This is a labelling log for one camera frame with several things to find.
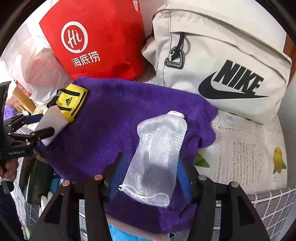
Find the haidilao logo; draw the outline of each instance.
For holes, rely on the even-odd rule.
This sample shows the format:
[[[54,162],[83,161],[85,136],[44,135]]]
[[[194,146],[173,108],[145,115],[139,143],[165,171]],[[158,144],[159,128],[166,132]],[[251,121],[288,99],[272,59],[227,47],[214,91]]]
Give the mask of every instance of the haidilao logo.
[[[86,49],[89,38],[85,27],[81,23],[71,21],[63,27],[61,40],[68,51],[81,53]]]

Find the nike logo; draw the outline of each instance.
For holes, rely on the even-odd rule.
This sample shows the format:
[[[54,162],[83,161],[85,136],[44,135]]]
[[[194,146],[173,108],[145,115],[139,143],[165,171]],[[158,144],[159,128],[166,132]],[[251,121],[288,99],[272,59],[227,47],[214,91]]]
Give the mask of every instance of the nike logo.
[[[255,88],[259,88],[260,82],[264,80],[261,76],[252,73],[252,71],[249,69],[246,70],[245,67],[240,66],[239,64],[235,64],[234,66],[232,65],[233,62],[227,60],[213,81],[220,82],[223,78],[221,84],[227,85],[237,90],[242,87],[242,92],[244,93],[220,91],[214,89],[211,81],[216,72],[211,74],[200,83],[198,87],[199,93],[207,99],[250,99],[268,97],[255,95],[255,92],[253,91]],[[249,82],[252,79],[254,79],[254,81],[248,88]]]

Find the yellow adidas bag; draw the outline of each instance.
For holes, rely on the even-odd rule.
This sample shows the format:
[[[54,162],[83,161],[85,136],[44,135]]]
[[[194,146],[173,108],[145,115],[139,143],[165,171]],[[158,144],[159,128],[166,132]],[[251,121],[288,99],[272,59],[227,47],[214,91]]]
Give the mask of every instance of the yellow adidas bag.
[[[57,105],[63,116],[69,123],[74,121],[74,117],[82,106],[87,94],[87,89],[69,84],[65,89],[59,89],[57,95],[47,104],[47,107]]]

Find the human hand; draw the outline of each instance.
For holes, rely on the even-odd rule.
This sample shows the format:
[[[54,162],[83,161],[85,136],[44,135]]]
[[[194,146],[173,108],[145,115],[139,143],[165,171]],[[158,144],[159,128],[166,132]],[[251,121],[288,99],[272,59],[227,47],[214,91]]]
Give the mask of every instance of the human hand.
[[[4,173],[4,177],[7,178],[10,182],[13,182],[16,179],[17,176],[17,167],[18,167],[18,158],[14,158],[9,160],[5,164],[5,168],[7,171]],[[3,169],[0,166],[0,175],[3,174]]]

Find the purple towel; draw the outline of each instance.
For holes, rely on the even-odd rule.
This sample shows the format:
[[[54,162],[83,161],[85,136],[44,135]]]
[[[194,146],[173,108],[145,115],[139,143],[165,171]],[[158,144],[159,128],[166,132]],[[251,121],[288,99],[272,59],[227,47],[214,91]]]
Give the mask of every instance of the purple towel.
[[[217,109],[200,95],[119,79],[82,77],[74,84],[89,90],[74,122],[48,147],[39,144],[45,158],[64,179],[77,182],[93,177],[113,163],[119,152],[127,155],[128,167],[139,143],[138,124],[171,110],[185,115],[188,130],[180,156],[189,164],[193,164],[199,148],[215,140],[211,121]],[[166,209],[138,203],[123,192],[105,209],[134,227],[163,233],[189,229],[195,205],[185,200],[177,181]]]
[[[12,118],[14,116],[17,116],[18,112],[15,108],[13,108],[11,105],[6,105],[4,107],[4,112],[3,112],[3,119],[7,120],[9,118]]]

